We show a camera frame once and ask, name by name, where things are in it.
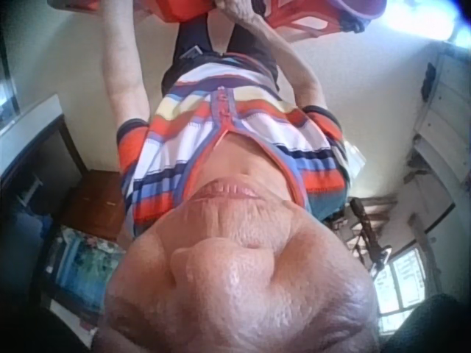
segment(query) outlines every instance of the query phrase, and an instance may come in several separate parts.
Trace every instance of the dark pants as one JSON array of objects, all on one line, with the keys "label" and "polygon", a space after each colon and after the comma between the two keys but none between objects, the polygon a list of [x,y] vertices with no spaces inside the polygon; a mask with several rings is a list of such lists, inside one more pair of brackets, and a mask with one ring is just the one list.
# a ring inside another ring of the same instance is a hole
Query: dark pants
[{"label": "dark pants", "polygon": [[[265,15],[266,5],[263,0],[252,0],[252,6],[257,14]],[[191,59],[182,58],[185,53],[195,46],[199,47],[202,54]],[[252,33],[238,24],[234,26],[227,52],[245,54],[258,60],[271,72],[276,83],[278,78],[277,63],[270,50]],[[162,94],[167,94],[183,74],[205,63],[217,63],[224,55],[216,53],[211,45],[208,33],[208,14],[180,24],[173,63],[162,80]],[[250,65],[246,69],[257,71],[256,68]]]}]

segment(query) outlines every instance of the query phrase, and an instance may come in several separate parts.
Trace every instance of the striped shirt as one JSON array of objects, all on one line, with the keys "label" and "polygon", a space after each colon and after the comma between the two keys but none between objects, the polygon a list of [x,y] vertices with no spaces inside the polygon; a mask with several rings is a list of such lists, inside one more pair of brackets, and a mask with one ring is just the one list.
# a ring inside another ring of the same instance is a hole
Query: striped shirt
[{"label": "striped shirt", "polygon": [[321,107],[295,107],[268,73],[238,68],[245,59],[201,65],[179,78],[150,123],[118,130],[126,220],[134,237],[177,207],[188,181],[228,132],[252,138],[276,162],[294,202],[323,220],[347,198],[350,178],[342,131]]}]

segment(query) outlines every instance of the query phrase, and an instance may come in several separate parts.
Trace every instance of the window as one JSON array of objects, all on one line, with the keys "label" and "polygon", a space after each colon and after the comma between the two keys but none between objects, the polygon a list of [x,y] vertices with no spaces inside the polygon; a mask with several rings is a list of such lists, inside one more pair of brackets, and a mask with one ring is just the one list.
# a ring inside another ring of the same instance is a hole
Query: window
[{"label": "window", "polygon": [[419,250],[412,248],[391,261],[375,280],[380,333],[396,331],[425,299],[425,274]]}]

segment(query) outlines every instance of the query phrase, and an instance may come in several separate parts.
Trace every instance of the hand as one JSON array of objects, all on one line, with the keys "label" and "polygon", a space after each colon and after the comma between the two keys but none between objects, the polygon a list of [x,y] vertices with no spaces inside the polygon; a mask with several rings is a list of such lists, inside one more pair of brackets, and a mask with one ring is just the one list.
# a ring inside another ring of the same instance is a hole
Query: hand
[{"label": "hand", "polygon": [[216,6],[237,24],[250,24],[257,17],[252,0],[215,0]]}]

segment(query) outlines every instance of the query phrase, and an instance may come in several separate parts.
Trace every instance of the wooden furniture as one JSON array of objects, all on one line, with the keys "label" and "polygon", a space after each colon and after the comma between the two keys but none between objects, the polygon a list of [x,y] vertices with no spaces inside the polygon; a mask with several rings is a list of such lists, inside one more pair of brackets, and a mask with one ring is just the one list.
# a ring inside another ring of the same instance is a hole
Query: wooden furniture
[{"label": "wooden furniture", "polygon": [[124,223],[121,175],[112,171],[89,171],[72,192],[60,223],[116,241]]}]

